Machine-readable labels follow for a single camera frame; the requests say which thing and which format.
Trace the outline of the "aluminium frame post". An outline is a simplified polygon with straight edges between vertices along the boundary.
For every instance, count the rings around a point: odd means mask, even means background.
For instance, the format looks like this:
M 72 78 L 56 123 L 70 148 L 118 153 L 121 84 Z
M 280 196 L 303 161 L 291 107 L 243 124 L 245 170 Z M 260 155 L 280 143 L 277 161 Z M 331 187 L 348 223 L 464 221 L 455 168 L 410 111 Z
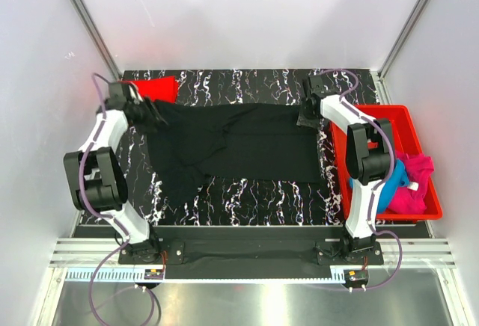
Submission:
M 377 74 L 380 80 L 384 80 L 392 65 L 396 61 L 401 50 L 405 46 L 415 26 L 418 24 L 423 12 L 426 10 L 430 0 L 416 0 L 411 12 L 409 13 L 400 33 L 397 36 L 390 52 L 387 54 L 382 66 L 378 69 Z
M 102 58 L 104 64 L 106 65 L 110 74 L 114 77 L 121 77 L 123 74 L 120 71 L 117 63 L 115 62 L 109 48 L 106 45 L 106 42 L 103 39 L 103 36 L 100 33 L 94 19 L 88 10 L 84 0 L 70 0 L 70 3 L 73 6 L 73 9 L 77 13 L 78 17 L 82 21 L 85 30 L 87 31 L 91 41 L 95 45 L 100 57 Z

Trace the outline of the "aluminium frame post left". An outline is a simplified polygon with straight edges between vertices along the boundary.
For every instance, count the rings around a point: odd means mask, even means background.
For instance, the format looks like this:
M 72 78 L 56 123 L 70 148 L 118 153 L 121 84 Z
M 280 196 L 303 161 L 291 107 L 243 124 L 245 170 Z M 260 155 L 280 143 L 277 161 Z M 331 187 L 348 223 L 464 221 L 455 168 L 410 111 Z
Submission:
M 117 63 L 115 62 L 109 48 L 106 45 L 106 42 L 103 39 L 103 36 L 100 33 L 94 19 L 88 10 L 84 0 L 70 0 L 70 3 L 73 6 L 73 9 L 77 13 L 78 17 L 82 21 L 85 30 L 87 31 L 91 41 L 95 45 L 100 57 L 102 58 L 104 64 L 106 65 L 110 74 L 114 77 L 121 77 L 123 74 L 120 71 Z

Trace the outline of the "pink t shirt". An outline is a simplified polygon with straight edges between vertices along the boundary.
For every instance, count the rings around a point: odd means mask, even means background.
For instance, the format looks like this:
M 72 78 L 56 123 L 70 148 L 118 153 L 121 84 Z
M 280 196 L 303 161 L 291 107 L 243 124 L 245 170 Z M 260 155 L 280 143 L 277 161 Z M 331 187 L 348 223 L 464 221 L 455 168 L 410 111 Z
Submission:
M 410 155 L 397 151 L 396 155 L 397 161 L 402 163 L 402 174 L 388 209 L 401 215 L 422 215 L 427 208 L 424 198 L 434 171 L 433 160 L 422 153 Z

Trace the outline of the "blue t shirt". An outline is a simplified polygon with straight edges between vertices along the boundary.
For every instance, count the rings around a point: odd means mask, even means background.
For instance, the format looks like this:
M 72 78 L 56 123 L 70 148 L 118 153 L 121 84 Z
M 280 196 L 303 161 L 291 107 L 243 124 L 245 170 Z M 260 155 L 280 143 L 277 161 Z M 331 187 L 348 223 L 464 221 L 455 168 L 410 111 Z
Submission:
M 401 160 L 397 159 L 395 162 L 394 171 L 382 189 L 376 213 L 384 213 L 391 203 L 397 189 L 399 187 L 407 187 L 408 185 L 409 177 L 407 175 L 405 165 Z

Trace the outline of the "black t shirt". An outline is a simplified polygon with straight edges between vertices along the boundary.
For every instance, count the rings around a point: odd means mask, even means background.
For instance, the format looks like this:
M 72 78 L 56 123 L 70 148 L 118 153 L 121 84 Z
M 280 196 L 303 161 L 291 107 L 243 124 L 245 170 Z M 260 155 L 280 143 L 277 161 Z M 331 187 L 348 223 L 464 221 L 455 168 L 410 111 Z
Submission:
M 169 206 L 192 201 L 211 176 L 321 180 L 317 131 L 298 125 L 298 105 L 154 106 L 162 122 L 147 136 L 148 153 Z

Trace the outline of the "folded red t shirt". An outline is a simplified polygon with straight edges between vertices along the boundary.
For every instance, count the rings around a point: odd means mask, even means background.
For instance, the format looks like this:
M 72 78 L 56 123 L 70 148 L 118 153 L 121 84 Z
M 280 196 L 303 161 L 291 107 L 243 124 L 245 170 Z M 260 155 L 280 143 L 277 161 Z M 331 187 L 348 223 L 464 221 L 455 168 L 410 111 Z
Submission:
M 173 76 L 151 80 L 125 80 L 125 82 L 135 85 L 142 98 L 148 98 L 153 102 L 159 100 L 175 103 L 177 100 L 179 83 Z

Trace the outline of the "aluminium front rail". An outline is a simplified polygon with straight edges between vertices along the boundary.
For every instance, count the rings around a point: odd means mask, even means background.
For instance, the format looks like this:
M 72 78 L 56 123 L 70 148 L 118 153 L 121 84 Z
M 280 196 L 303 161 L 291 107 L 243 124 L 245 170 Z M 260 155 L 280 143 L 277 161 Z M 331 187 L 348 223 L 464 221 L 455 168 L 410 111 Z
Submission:
M 193 256 L 214 256 L 220 259 L 240 258 L 260 259 L 270 255 L 273 259 L 294 258 L 306 251 L 315 252 L 316 258 L 327 265 L 344 265 L 338 256 L 328 261 L 324 252 L 335 239 L 323 242 L 311 240 L 185 240 L 168 241 L 165 249 L 169 265 L 186 263 Z M 52 268 L 75 268 L 96 266 L 104 257 L 112 253 L 108 260 L 110 267 L 119 265 L 119 259 L 126 255 L 118 251 L 118 243 L 113 239 L 59 239 L 49 261 Z M 453 268 L 454 258 L 449 244 L 444 239 L 379 239 L 373 256 L 368 258 L 370 267 L 395 267 L 401 261 L 403 268 Z

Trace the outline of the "aluminium frame post right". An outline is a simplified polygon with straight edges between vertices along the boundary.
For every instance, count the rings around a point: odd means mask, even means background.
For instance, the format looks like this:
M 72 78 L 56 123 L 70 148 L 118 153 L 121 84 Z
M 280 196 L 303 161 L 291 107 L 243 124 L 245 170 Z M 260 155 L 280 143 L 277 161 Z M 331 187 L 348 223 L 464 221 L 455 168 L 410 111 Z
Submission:
M 416 0 L 411 12 L 409 13 L 400 33 L 397 36 L 390 52 L 387 54 L 382 66 L 378 69 L 377 74 L 380 80 L 384 80 L 392 65 L 396 61 L 401 50 L 405 46 L 415 26 L 418 24 L 423 12 L 426 10 L 430 0 Z

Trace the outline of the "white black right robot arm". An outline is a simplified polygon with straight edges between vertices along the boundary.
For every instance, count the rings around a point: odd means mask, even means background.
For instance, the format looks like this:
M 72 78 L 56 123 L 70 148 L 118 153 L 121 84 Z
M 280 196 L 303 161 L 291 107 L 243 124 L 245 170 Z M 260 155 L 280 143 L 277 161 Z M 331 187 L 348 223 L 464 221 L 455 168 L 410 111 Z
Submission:
M 348 263 L 357 263 L 376 242 L 380 194 L 395 167 L 392 125 L 360 111 L 345 93 L 324 90 L 320 75 L 307 77 L 303 88 L 297 124 L 315 128 L 328 120 L 347 137 L 345 164 L 353 194 L 338 254 Z

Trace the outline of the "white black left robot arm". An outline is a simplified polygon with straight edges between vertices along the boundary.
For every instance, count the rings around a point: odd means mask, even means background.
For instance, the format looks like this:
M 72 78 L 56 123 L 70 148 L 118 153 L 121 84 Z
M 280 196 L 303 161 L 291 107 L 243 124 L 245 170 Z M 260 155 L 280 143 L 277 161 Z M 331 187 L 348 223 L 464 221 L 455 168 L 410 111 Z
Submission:
M 91 213 L 114 229 L 123 254 L 152 263 L 160 258 L 162 246 L 151 224 L 128 200 L 128 186 L 116 151 L 131 126 L 139 132 L 154 132 L 166 122 L 134 83 L 112 82 L 108 91 L 108 97 L 100 99 L 86 141 L 77 151 L 64 155 L 70 195 L 78 210 Z

